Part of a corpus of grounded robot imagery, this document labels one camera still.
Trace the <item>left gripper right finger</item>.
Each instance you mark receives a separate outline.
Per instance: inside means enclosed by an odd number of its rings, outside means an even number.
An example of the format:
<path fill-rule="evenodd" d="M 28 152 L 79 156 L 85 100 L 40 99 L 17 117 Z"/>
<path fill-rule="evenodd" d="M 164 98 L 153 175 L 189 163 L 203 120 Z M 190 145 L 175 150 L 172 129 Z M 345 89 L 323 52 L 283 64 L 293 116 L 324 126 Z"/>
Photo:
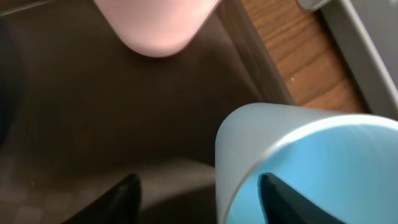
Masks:
<path fill-rule="evenodd" d="M 270 172 L 259 176 L 257 186 L 268 224 L 343 224 Z"/>

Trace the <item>light blue plastic cup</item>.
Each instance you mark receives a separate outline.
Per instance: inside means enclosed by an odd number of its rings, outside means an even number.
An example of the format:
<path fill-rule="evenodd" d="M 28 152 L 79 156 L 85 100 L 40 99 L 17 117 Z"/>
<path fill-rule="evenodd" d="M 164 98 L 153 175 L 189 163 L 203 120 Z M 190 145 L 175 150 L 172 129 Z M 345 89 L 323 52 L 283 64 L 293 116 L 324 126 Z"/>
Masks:
<path fill-rule="evenodd" d="M 290 105 L 233 111 L 215 141 L 218 223 L 265 223 L 259 176 L 274 174 L 344 223 L 397 222 L 397 122 Z"/>

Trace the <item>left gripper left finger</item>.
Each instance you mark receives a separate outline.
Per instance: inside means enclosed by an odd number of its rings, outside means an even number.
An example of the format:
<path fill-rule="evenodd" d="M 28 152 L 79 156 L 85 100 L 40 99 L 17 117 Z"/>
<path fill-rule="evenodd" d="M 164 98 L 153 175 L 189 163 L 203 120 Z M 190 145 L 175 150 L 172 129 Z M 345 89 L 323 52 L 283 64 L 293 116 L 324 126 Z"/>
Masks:
<path fill-rule="evenodd" d="M 63 224 L 136 224 L 141 202 L 140 178 L 131 174 Z"/>

